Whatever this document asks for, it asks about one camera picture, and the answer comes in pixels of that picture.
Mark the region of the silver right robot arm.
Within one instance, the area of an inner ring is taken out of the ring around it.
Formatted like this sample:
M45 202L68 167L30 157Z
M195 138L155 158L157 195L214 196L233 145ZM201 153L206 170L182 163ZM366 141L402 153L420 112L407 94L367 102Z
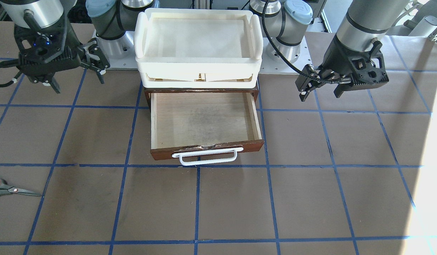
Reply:
M57 72L74 68L93 71L100 83L108 68L118 68L119 59L134 53L133 36L138 14L160 7L158 0L87 0L87 15L95 36L82 43L69 21L75 0L1 0L14 22L18 58L0 62L0 68L16 67L18 73L0 88L17 82L21 74L30 82L61 92Z

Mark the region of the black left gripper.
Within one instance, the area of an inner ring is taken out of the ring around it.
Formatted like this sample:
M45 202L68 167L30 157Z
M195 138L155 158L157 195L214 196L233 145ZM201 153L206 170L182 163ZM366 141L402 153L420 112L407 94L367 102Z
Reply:
M334 95L340 98L348 89L372 89L379 88L388 83L389 77L385 69L384 58L381 52L382 42L372 39L370 50L360 52L343 45L338 36L334 36L329 45L321 65L307 64L296 79L296 87L299 90L299 98L304 102L310 92L322 87L326 82L318 82L314 79L332 80L335 76L351 78L347 84L339 84Z

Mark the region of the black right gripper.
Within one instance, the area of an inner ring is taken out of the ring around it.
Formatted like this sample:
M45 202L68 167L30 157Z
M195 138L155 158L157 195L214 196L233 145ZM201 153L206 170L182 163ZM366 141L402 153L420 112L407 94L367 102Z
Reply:
M94 71L100 84L105 84L103 75L110 63L98 39L82 45L70 22L56 22L40 32L14 25L14 38L19 49L19 71L37 81L51 79L50 86L57 94L61 88L53 74L79 66Z

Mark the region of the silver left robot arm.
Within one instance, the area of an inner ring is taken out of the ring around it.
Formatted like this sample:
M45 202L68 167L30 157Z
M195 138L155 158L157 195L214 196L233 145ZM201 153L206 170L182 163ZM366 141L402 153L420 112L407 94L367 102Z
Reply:
M294 65L300 56L307 28L314 21L310 1L250 0L248 9L259 17L268 39L267 54L299 74L296 87L301 101L326 84L336 84L335 97L343 92L375 89L388 78L381 52L382 38L395 23L406 0L354 0L328 46L319 66Z

